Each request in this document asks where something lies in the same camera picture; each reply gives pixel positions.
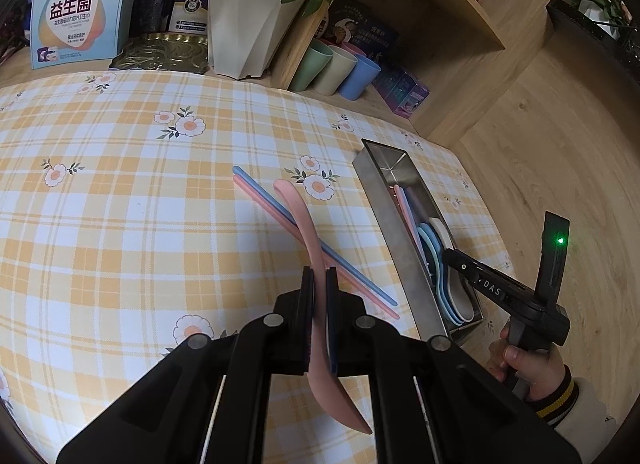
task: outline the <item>stainless steel container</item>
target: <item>stainless steel container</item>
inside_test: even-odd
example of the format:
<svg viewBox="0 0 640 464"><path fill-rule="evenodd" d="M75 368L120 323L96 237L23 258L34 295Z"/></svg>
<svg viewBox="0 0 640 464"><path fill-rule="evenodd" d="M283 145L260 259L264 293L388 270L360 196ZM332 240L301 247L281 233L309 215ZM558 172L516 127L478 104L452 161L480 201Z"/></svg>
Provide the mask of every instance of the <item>stainless steel container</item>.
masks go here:
<svg viewBox="0 0 640 464"><path fill-rule="evenodd" d="M441 334L450 336L460 343L482 321L478 296L466 280L460 277L463 288L473 304L474 318L457 327L442 316L436 302L435 289L431 287L430 277L420 253L404 225L389 188L398 184L414 194L420 204L420 209L415 209L414 212L420 221L428 222L430 217L434 217L439 218L444 225L447 223L407 152L367 139L363 139L362 142L364 149L356 155L353 167L385 237L420 338L427 340Z"/></svg>

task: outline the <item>gold tray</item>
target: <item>gold tray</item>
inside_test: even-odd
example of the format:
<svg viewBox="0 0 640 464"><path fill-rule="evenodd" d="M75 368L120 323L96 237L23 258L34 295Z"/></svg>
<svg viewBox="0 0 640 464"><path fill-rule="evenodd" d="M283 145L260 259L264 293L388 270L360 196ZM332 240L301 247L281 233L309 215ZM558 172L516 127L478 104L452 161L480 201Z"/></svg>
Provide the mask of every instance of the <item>gold tray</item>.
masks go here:
<svg viewBox="0 0 640 464"><path fill-rule="evenodd" d="M142 34L127 42L109 68L204 74L209 69L207 37L167 32Z"/></svg>

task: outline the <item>human hand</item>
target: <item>human hand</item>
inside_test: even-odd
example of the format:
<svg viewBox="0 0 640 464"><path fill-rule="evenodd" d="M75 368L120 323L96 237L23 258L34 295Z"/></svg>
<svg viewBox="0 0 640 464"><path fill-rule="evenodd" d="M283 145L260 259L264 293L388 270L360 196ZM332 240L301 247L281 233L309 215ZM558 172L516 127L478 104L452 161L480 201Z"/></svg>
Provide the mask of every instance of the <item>human hand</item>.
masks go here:
<svg viewBox="0 0 640 464"><path fill-rule="evenodd" d="M500 339L489 345L490 358L485 367L498 381L503 382L508 367L515 368L518 377L529 383L528 400L540 400L554 393L564 380L564 363L558 347L551 344L548 354L527 352L509 345L509 324L500 331Z"/></svg>

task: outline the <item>plaid tablecloth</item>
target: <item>plaid tablecloth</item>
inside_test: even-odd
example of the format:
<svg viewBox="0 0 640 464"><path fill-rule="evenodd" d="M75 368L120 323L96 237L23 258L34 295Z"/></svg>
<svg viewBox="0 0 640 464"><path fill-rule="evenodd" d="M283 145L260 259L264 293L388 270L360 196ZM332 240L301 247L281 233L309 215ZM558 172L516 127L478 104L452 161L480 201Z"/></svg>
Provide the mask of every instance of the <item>plaid tablecloth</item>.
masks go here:
<svg viewBox="0 0 640 464"><path fill-rule="evenodd" d="M235 164L271 191L298 183L321 238L398 300L396 327L417 336L351 165L363 137L409 151L458 246L511 272L455 155L383 121L170 72L0 91L0 399L49 462L189 334L232 333L299 286L304 249L234 187ZM484 307L465 345L480 360L504 322ZM345 382L371 422L367 381ZM323 415L305 378L277 376L264 460L369 463L374 441Z"/></svg>

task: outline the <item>green cup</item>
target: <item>green cup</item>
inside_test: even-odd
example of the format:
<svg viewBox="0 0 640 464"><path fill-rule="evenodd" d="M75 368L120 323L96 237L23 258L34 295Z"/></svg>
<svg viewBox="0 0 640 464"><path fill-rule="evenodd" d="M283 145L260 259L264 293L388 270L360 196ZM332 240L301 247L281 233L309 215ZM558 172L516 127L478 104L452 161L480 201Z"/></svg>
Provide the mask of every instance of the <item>green cup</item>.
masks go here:
<svg viewBox="0 0 640 464"><path fill-rule="evenodd" d="M319 40L312 40L305 55L302 57L298 70L293 75L289 90L294 92L306 90L313 78L329 63L333 54L334 51L324 43Z"/></svg>

